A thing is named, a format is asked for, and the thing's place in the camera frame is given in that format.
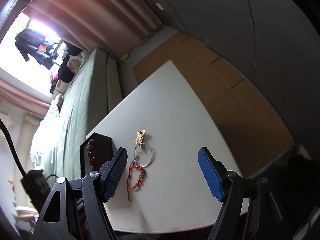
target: yellow object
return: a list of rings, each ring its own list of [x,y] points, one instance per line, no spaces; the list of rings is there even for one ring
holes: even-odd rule
[[[129,54],[126,53],[126,54],[124,54],[124,55],[120,58],[120,60],[121,60],[122,62],[125,62],[125,61],[128,59],[128,57],[129,57]]]

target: black box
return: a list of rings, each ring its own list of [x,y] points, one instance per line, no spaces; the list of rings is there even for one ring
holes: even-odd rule
[[[84,178],[91,171],[98,171],[105,162],[111,161],[112,157],[112,139],[93,133],[80,146],[81,177]]]
[[[30,170],[27,173],[27,177],[30,180],[30,182],[33,184],[34,187],[38,188],[40,195],[45,200],[47,199],[51,189],[47,183],[47,180],[43,176],[43,170]],[[35,209],[40,213],[43,203],[37,198],[34,191],[29,188],[26,180],[22,178],[21,184],[24,188],[24,191],[27,193],[27,195],[30,197],[31,203],[35,207]]]

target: mattress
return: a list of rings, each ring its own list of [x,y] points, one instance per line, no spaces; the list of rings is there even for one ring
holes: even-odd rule
[[[80,145],[88,132],[122,100],[116,62],[106,54],[99,48],[90,54],[64,95],[56,127],[47,127],[45,136],[52,137],[55,143],[48,152],[42,153],[45,177],[56,174],[68,180],[81,178]],[[51,177],[48,183],[53,186],[55,178]]]

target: metal key ring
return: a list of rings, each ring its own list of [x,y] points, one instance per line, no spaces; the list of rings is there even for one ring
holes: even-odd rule
[[[137,156],[136,156],[137,147],[138,147],[139,145],[142,145],[142,144],[148,146],[148,147],[150,148],[150,151],[151,151],[151,159],[150,159],[150,162],[147,163],[146,165],[141,165],[141,164],[139,164],[138,158],[137,158]],[[152,149],[148,144],[146,144],[146,143],[138,143],[138,144],[136,145],[136,147],[134,148],[133,156],[134,156],[134,160],[135,160],[135,162],[137,163],[137,165],[139,165],[139,166],[142,167],[142,168],[145,168],[145,167],[149,166],[149,165],[152,163],[152,161],[153,161],[153,149]]]

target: white table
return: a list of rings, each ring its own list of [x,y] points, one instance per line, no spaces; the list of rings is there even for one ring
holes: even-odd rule
[[[153,148],[155,158],[146,168],[141,189],[131,190],[129,202],[128,167],[136,133],[143,129],[144,142]],[[214,224],[221,203],[212,197],[199,167],[201,147],[206,146],[227,170],[241,174],[212,118],[171,61],[139,85],[88,136],[93,132],[110,136],[116,149],[128,151],[128,164],[115,196],[105,204],[114,230],[168,233]],[[141,163],[150,156],[142,157]],[[133,173],[132,185],[138,174]]]

